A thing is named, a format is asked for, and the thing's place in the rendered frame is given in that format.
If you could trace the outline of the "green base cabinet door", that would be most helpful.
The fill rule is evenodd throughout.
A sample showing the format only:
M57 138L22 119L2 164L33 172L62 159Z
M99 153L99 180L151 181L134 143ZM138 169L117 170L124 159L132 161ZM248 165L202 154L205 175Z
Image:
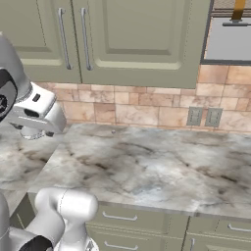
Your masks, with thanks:
M186 235L182 251L190 251L191 238L195 238L193 251L251 251L251 241L191 233Z

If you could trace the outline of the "grey wall outlet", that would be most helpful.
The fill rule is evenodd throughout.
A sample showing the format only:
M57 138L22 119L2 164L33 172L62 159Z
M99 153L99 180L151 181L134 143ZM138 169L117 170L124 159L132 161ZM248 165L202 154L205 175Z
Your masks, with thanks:
M218 127L220 124L222 112L223 112L222 108L209 108L205 126Z
M190 107L186 124L188 126L200 126L202 120L202 107Z

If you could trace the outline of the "green drawer front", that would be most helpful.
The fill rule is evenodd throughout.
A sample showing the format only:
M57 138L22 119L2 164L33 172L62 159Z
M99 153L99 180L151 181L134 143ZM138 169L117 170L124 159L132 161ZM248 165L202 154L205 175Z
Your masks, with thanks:
M88 226L87 231L97 243L100 251L126 251L107 247L104 241L115 245L138 245L137 251L181 251L183 239L165 235L148 234L139 231L118 230L115 228Z
M103 211L108 215L129 218L136 215L138 219L135 222L107 219L103 217ZM95 218L90 223L96 226L127 228L158 234L167 234L173 237L182 237L186 229L187 220L188 216L186 215L100 205Z
M193 217L189 221L188 231L191 233L209 234L217 236L233 236L239 238L251 238L251 232L230 230L227 225L251 229L251 222L237 222L223 220L221 218Z

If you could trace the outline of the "wide green wall cabinet door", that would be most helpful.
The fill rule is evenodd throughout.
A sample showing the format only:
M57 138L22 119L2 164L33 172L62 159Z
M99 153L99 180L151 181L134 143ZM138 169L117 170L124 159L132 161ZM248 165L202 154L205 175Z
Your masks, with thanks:
M196 87L211 0L73 0L82 81ZM86 69L80 9L85 8Z

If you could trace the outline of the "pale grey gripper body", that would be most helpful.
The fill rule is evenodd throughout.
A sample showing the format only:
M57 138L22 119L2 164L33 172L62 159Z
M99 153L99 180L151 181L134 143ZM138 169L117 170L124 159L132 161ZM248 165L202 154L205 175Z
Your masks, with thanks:
M30 109L12 111L8 115L8 122L20 130L21 136L25 139L38 139L46 131L62 133L66 127L66 117L61 106L54 103L45 115Z

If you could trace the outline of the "orange object in cabinet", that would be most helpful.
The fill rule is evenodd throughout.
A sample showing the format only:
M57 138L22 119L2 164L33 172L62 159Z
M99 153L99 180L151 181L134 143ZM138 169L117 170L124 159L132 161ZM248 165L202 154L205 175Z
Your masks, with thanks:
M242 14L245 8L245 1L246 0L235 0L231 17L233 21L239 21L242 18Z

